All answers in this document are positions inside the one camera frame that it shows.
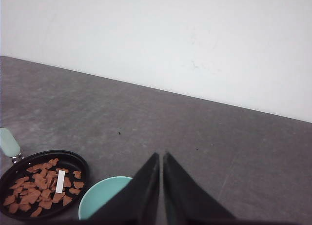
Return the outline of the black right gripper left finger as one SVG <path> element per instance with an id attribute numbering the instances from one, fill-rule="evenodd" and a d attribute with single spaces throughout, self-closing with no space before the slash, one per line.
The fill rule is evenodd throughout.
<path id="1" fill-rule="evenodd" d="M 159 154 L 154 153 L 131 181 L 89 219 L 95 225 L 153 225 L 159 198 Z"/>

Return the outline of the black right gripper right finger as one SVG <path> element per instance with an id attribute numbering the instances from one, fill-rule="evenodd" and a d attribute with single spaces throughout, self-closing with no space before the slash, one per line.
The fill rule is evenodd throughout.
<path id="1" fill-rule="evenodd" d="M 169 225 L 241 224 L 193 180 L 170 152 L 163 157 L 163 185 Z"/>

